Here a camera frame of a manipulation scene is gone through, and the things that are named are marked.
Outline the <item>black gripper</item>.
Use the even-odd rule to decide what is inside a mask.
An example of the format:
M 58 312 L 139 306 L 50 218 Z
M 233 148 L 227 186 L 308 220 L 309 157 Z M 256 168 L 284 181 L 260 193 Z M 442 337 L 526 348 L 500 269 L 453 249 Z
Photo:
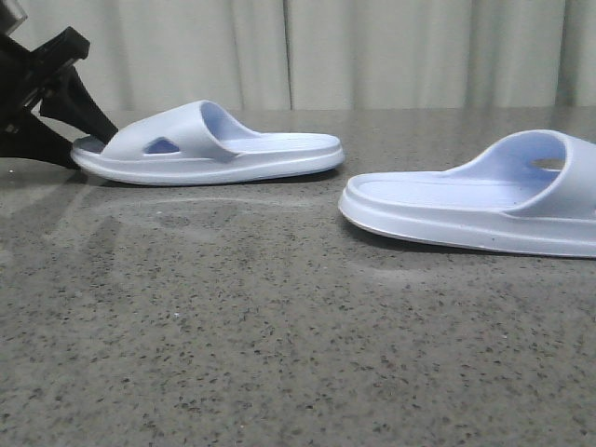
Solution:
M 30 51 L 1 37 L 1 157 L 26 158 L 77 169 L 72 143 L 27 114 L 40 115 L 110 141 L 117 127 L 93 101 L 75 69 L 90 43 L 72 27 Z

